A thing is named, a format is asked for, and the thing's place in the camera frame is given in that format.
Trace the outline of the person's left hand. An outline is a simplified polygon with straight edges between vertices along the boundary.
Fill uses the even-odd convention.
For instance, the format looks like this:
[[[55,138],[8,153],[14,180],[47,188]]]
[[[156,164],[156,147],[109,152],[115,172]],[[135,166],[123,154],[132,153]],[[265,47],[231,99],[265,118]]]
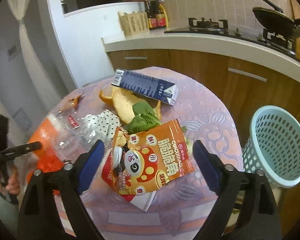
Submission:
[[[3,187],[0,182],[0,193],[9,193],[12,195],[18,195],[20,193],[19,173],[15,165],[12,166],[12,174],[10,175],[7,185]]]

